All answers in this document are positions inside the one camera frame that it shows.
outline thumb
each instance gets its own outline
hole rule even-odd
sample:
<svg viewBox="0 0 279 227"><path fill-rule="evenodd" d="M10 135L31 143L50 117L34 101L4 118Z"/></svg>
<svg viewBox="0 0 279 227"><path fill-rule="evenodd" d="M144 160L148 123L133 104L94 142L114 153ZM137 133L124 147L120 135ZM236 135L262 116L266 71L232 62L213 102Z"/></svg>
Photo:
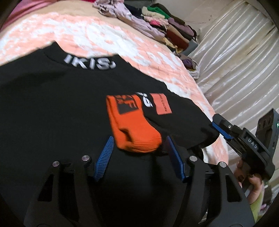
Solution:
<svg viewBox="0 0 279 227"><path fill-rule="evenodd" d="M248 180L253 185L252 191L247 196L249 204L252 204L259 197L259 195L262 191L262 188L263 188L263 182L262 182L262 178L259 174L255 174L254 176L248 175Z"/></svg>

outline human hand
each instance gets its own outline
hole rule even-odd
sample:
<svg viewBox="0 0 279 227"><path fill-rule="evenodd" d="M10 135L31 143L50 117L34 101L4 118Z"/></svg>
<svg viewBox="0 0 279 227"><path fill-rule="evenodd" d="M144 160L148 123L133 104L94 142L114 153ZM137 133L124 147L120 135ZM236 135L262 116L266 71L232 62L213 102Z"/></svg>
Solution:
<svg viewBox="0 0 279 227"><path fill-rule="evenodd" d="M240 187L242 187L242 182L244 181L245 176L247 174L242 171L242 166L243 166L243 160L241 159L237 163L237 168L234 172L234 176L238 180ZM253 185L253 189L247 196L247 200L248 200L249 204L252 204L259 197L259 195L263 189L263 182L262 182L261 176L257 173L254 175L248 174L247 177L248 177L249 182Z"/></svg>

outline fingernail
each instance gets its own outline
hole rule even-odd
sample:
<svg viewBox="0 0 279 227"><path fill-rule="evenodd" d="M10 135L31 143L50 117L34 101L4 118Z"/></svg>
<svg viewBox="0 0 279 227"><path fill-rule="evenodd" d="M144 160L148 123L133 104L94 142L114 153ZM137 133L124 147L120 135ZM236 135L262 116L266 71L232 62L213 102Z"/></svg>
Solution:
<svg viewBox="0 0 279 227"><path fill-rule="evenodd" d="M244 176L240 175L237 179L240 183L242 183L244 181Z"/></svg>

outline ribbed sock fabric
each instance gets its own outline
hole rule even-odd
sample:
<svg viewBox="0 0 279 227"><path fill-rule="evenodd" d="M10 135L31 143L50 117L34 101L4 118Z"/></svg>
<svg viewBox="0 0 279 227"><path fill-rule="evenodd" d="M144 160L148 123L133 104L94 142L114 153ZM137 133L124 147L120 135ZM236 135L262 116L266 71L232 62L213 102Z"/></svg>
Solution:
<svg viewBox="0 0 279 227"><path fill-rule="evenodd" d="M161 134L144 118L137 95L107 96L107 111L118 148L132 152L152 152L162 143Z"/></svg>

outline purple cloth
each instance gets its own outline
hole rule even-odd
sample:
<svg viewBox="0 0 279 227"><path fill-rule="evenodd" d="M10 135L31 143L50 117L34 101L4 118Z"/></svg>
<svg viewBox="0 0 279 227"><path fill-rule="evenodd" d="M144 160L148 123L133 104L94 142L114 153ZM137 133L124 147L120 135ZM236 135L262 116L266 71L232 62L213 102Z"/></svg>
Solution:
<svg viewBox="0 0 279 227"><path fill-rule="evenodd" d="M182 62L185 68L193 69L192 61L190 59L184 59Z"/></svg>
<svg viewBox="0 0 279 227"><path fill-rule="evenodd" d="M162 41L165 36L143 19L133 16L125 7L123 0L96 0L93 7L98 8L102 15L116 17L149 38Z"/></svg>
<svg viewBox="0 0 279 227"><path fill-rule="evenodd" d="M172 17L170 17L170 18L168 19L168 22L169 22L170 24L174 25L175 27L179 28L180 30L186 32L188 35L194 36L193 30L190 29L190 27L189 27L188 25L183 26L183 25L181 25L181 24L178 24L178 23L176 23L176 22L174 21L174 19L173 19Z"/></svg>

